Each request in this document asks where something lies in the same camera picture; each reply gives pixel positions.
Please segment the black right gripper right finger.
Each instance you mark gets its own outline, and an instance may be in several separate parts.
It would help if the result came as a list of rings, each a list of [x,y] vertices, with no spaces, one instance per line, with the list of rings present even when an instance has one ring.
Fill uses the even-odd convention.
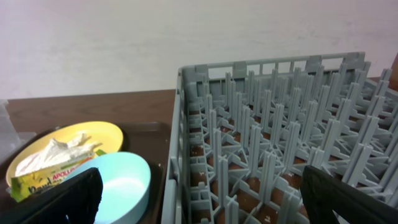
[[[300,191],[311,224],[397,223],[397,209],[343,183],[314,166],[305,166]]]

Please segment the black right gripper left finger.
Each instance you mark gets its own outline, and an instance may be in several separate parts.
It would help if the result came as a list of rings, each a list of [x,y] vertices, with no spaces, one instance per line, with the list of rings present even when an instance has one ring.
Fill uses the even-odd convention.
[[[5,211],[1,224],[94,223],[102,192],[99,170],[89,168]]]

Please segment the light blue bowl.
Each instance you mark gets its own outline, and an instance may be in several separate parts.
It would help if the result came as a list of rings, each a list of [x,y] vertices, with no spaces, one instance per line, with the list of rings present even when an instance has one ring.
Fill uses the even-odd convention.
[[[115,152],[91,159],[77,167],[67,179],[97,168],[103,192],[95,223],[137,223],[149,203],[151,171],[141,156]]]

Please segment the yellow green snack wrapper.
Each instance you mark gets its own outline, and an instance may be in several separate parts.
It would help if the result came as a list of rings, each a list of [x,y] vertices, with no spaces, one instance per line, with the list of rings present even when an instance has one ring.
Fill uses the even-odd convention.
[[[63,182],[74,170],[85,162],[105,155],[101,149],[82,155],[61,164],[47,167],[30,174],[14,176],[8,189],[10,196],[17,202],[25,200],[33,194],[46,191]]]

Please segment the yellow plate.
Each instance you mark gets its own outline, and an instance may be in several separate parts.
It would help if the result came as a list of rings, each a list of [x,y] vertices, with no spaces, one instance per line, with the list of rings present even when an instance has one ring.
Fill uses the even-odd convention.
[[[99,149],[108,154],[120,151],[124,141],[122,130],[105,121],[88,121],[49,129],[27,141],[1,166],[1,173],[5,174],[7,185],[11,185],[17,165],[26,157],[43,150],[52,138],[68,142],[83,133],[89,136],[88,143],[100,143]]]

